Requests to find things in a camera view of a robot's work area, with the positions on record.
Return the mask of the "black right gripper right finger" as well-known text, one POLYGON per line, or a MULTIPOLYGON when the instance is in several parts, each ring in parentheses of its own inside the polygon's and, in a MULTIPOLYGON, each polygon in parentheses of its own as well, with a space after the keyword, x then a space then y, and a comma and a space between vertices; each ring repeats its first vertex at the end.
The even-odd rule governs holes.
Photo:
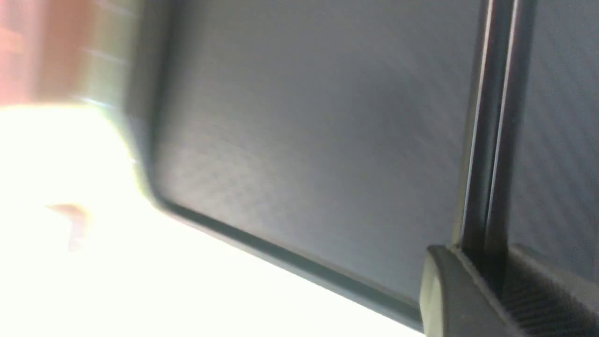
POLYGON ((509 248, 501 303, 525 337, 599 334, 598 285, 520 244, 509 248))

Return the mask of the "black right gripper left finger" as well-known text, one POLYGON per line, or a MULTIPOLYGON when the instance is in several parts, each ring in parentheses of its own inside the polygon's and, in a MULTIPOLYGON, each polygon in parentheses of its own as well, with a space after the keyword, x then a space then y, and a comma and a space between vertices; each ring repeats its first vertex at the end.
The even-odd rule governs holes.
POLYGON ((427 248, 419 307, 427 337, 520 335, 476 268, 455 247, 427 248))

